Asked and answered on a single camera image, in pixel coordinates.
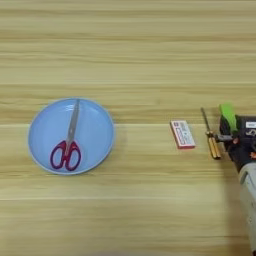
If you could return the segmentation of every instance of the light blue plate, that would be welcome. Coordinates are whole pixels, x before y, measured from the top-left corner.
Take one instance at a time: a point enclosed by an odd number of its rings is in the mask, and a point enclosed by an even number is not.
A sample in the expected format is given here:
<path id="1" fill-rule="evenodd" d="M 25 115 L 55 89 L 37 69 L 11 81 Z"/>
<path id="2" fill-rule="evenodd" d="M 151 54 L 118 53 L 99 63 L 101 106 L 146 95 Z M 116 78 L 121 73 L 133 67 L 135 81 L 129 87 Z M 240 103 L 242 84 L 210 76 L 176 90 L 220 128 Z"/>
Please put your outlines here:
<path id="1" fill-rule="evenodd" d="M 44 108 L 32 122 L 28 146 L 33 160 L 43 169 L 60 175 L 87 172 L 99 165 L 112 149 L 115 129 L 109 113 L 97 103 L 80 99 L 79 117 L 75 141 L 82 154 L 75 171 L 67 171 L 65 165 L 55 170 L 50 163 L 53 148 L 67 138 L 70 119 L 76 99 L 63 99 Z"/>

